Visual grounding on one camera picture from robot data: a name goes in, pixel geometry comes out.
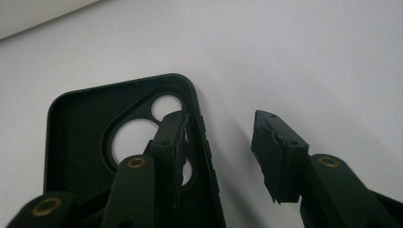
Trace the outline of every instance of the white background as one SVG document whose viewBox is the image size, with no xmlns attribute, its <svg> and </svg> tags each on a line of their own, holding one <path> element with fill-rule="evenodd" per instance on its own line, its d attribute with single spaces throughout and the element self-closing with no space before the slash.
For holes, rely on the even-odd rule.
<svg viewBox="0 0 403 228">
<path fill-rule="evenodd" d="M 0 41 L 0 226 L 41 195 L 48 108 L 177 72 L 195 85 L 227 227 L 303 227 L 250 152 L 256 109 L 403 201 L 403 2 L 100 2 Z"/>
<path fill-rule="evenodd" d="M 0 39 L 76 10 L 96 0 L 1 0 Z"/>
</svg>

